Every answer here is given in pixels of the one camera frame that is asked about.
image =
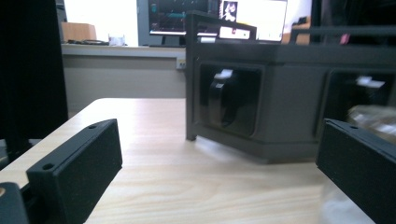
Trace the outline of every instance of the desk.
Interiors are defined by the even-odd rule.
[[[313,162],[259,164],[185,140],[184,99],[100,99],[0,172],[25,171],[92,123],[118,119],[122,169],[87,223],[318,223],[325,176]]]

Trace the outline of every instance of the monitor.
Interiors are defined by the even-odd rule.
[[[186,12],[202,11],[219,15],[219,0],[148,0],[148,26],[150,35],[179,36],[180,45],[186,34]]]
[[[287,0],[219,0],[219,17],[257,27],[256,38],[280,42]]]

